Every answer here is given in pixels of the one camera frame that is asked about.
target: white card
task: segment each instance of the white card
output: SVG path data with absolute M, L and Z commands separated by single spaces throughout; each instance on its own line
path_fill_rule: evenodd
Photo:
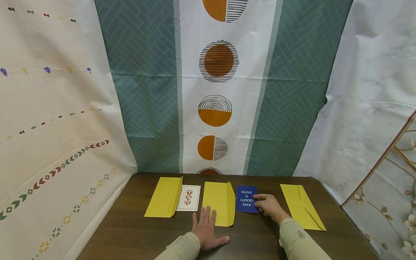
M 201 186 L 182 185 L 176 211 L 198 211 Z

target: brown table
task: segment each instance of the brown table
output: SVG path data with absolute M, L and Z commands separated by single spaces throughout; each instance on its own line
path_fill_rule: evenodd
M 321 183 L 312 178 L 138 173 L 127 183 L 79 260 L 152 260 L 178 236 L 191 230 L 191 212 L 176 212 L 172 218 L 143 217 L 161 176 L 183 176 L 183 184 L 201 185 L 199 205 L 205 181 L 230 181 L 234 192 L 237 185 L 248 185 L 256 186 L 259 193 L 273 194 L 287 212 L 280 184 L 303 185 L 328 230 L 307 232 L 333 260 L 378 259 Z M 234 225 L 216 227 L 215 234 L 230 236 L 230 242 L 211 251 L 201 251 L 198 259 L 286 259 L 279 248 L 276 224 L 262 214 L 236 212 Z

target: sleeve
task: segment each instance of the sleeve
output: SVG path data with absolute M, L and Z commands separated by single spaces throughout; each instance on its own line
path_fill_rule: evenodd
M 194 233 L 188 232 L 168 245 L 166 250 L 155 260 L 195 260 L 200 248 L 198 237 Z
M 280 224 L 279 244 L 289 260 L 331 260 L 324 250 L 292 218 Z

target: chevron pattern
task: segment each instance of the chevron pattern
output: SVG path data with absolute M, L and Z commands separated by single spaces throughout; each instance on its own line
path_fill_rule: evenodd
M 95 4 L 138 171 L 179 172 L 173 1 Z
M 352 0 L 284 0 L 248 175 L 291 176 L 318 111 Z

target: person's right hand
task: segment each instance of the person's right hand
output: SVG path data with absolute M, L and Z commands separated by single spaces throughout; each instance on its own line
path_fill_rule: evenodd
M 279 202 L 273 195 L 270 194 L 255 194 L 253 198 L 258 201 L 254 206 L 259 208 L 264 215 L 272 217 L 273 221 L 280 225 L 280 223 L 290 216 L 282 209 Z

